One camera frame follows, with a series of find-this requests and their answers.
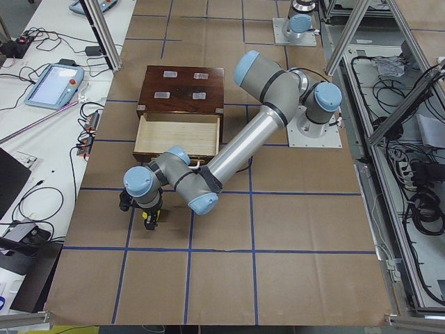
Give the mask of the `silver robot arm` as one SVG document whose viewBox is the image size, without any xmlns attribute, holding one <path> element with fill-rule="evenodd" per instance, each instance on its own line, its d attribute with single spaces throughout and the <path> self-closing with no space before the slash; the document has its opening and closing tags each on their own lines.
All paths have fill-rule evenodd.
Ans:
<svg viewBox="0 0 445 334">
<path fill-rule="evenodd" d="M 234 71 L 234 81 L 261 104 L 257 115 L 211 161 L 197 170 L 184 149 L 173 146 L 145 166 L 130 168 L 123 178 L 119 208 L 143 211 L 145 228 L 154 230 L 161 210 L 162 188 L 169 184 L 198 215 L 218 203 L 223 184 L 251 158 L 266 140 L 292 120 L 301 119 L 300 133 L 322 132 L 338 111 L 342 93 L 328 81 L 311 83 L 309 76 L 284 70 L 258 51 L 248 51 Z"/>
<path fill-rule="evenodd" d="M 298 38 L 312 28 L 311 13 L 316 7 L 313 0 L 293 0 L 290 3 L 283 33 L 288 38 Z"/>
</svg>

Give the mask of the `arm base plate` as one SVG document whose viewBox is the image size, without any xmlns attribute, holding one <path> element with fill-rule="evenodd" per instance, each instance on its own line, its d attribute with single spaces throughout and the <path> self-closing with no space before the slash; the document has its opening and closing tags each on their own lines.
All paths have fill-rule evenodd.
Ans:
<svg viewBox="0 0 445 334">
<path fill-rule="evenodd" d="M 290 21 L 287 18 L 273 18 L 273 33 L 275 45 L 280 46 L 301 46 L 315 47 L 316 36 L 312 27 L 309 31 L 296 33 L 291 29 Z"/>
<path fill-rule="evenodd" d="M 299 106 L 296 115 L 286 126 L 289 147 L 341 149 L 339 128 L 330 126 L 334 116 L 326 124 L 318 125 L 307 118 L 306 110 L 304 106 Z"/>
</svg>

